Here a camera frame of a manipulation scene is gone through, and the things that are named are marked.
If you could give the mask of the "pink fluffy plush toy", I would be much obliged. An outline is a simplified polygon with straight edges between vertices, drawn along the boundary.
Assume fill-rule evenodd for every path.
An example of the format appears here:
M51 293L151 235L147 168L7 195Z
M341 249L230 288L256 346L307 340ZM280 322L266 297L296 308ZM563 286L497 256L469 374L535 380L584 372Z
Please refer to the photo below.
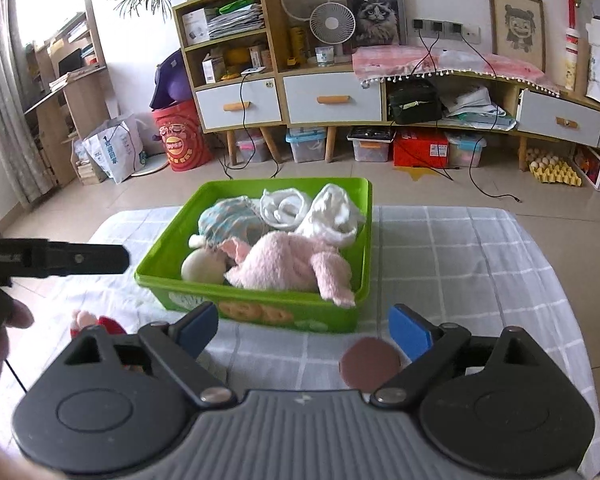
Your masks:
M317 292L340 308L355 306L352 271L337 248L302 235L269 232L250 246L232 237L219 244L234 266L225 279L234 287L266 292Z

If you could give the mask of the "green plastic bin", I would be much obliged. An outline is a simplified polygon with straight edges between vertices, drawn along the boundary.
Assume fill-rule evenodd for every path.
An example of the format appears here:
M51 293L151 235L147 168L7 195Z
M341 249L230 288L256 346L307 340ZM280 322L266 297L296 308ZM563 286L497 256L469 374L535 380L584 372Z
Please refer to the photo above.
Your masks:
M363 178L211 181L135 281L168 310L209 300L236 322L352 333L370 289L372 206Z

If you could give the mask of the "black bag on shelf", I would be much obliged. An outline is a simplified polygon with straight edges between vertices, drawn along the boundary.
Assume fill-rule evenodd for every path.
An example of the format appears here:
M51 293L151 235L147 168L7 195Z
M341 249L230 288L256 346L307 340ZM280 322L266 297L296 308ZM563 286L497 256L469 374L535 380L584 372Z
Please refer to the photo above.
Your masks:
M439 93L428 80L408 80L389 89L390 119L397 125L435 122L442 117Z

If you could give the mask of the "white towel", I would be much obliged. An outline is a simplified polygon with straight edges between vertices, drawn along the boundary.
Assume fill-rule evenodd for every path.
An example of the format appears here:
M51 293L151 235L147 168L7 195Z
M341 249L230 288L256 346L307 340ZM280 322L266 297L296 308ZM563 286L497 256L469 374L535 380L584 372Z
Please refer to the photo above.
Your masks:
M339 249L351 247L366 217L340 186L329 183L321 189L294 232L321 240Z

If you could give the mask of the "blue checkered soft cloth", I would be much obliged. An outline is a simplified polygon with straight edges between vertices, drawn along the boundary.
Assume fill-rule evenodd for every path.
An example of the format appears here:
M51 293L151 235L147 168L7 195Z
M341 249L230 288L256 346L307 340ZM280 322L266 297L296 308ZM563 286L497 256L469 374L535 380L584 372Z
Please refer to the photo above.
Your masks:
M260 215L260 200L247 196L218 200L198 219L198 234L211 245L232 237L254 245L270 231L271 227Z

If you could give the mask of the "white socks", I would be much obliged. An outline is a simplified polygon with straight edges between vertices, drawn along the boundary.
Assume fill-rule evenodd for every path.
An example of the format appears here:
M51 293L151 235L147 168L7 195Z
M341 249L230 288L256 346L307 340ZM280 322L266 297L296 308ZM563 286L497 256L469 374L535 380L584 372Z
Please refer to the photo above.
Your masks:
M312 198L296 188L264 190L259 200L260 217L273 230L294 232L306 218Z

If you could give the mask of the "small white desk fan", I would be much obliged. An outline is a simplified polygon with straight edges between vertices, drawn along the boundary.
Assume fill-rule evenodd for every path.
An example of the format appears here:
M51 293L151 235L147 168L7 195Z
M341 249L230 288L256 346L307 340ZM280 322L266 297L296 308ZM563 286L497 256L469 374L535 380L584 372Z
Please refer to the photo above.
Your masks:
M317 6L309 19L310 31L318 42L315 57L318 66L335 63L336 46L349 41L356 24L352 11L339 2L325 2Z

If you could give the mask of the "white grid tablecloth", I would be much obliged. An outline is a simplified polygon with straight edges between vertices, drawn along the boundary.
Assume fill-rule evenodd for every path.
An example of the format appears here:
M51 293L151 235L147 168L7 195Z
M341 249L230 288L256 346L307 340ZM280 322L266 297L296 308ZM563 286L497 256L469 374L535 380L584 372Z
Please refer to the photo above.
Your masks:
M132 266L114 276L46 278L34 305L32 341L16 351L20 372L38 375L68 341L69 318L87 310L127 330L173 321L200 297L182 289L180 265L198 226L193 206L119 212L94 234L122 244ZM209 365L238 391L338 388L340 356L364 336L387 337L388 314L406 304L434 323L481 336L519 325L566 373L589 404L597 401L588 352L567 296L539 246L509 212L494 208L377 206L358 236L370 264L368 294L356 309L320 304L283 321L276 308L225 301Z

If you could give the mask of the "yellow egg tray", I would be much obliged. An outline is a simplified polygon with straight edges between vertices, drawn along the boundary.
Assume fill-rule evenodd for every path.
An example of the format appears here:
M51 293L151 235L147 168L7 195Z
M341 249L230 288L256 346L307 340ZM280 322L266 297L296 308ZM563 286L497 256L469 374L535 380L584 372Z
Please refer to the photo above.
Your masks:
M565 159L540 148L528 148L526 163L530 174L541 183L580 188L582 179Z

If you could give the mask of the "small bear plush toy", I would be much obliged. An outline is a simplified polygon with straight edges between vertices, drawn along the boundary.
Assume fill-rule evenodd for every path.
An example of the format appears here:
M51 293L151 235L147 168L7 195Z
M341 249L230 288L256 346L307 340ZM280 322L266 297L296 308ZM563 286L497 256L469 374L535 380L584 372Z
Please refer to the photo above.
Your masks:
M199 234L189 237L188 247L190 254L181 265L182 280L189 283L222 285L227 271L226 255Z

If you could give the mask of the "framed cat picture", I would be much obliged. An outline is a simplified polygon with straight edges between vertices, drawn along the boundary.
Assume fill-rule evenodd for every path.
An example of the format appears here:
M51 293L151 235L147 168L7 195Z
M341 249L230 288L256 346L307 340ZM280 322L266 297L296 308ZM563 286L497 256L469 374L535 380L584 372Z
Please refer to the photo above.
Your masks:
M350 39L353 51L362 47L406 44L405 0L346 0L355 17Z

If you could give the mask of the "brown round pad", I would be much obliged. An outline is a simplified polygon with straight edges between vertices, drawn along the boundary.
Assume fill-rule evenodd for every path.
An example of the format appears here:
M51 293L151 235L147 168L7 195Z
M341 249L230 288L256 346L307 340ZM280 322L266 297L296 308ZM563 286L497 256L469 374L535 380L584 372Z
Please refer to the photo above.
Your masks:
M400 353L388 342L372 337L358 340L339 361L343 382L362 393L373 393L400 370Z

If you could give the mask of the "red santa plush toy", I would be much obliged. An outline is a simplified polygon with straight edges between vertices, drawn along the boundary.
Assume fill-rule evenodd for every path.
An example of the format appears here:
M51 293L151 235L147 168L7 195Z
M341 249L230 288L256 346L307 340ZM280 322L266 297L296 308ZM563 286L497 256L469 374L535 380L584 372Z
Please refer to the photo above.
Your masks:
M125 335L125 329L112 318L106 316L96 316L91 312L76 310L72 314L70 323L70 336L76 338L82 330L89 327L102 326L109 335Z

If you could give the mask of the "red snack bucket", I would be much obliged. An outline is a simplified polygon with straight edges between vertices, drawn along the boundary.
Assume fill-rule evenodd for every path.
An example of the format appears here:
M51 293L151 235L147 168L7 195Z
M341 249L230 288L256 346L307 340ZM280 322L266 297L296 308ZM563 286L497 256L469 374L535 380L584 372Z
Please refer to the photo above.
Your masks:
M193 100L154 110L152 118L173 171L195 169L212 161Z

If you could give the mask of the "pink lace cabinet cloth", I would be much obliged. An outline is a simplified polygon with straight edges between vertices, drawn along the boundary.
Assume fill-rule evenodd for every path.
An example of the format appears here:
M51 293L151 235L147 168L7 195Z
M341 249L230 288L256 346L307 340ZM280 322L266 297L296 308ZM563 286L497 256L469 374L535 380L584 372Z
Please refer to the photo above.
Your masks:
M556 84L534 65L497 54L407 46L360 47L352 54L358 80L400 80L434 75L485 76L518 82L549 96L560 96Z

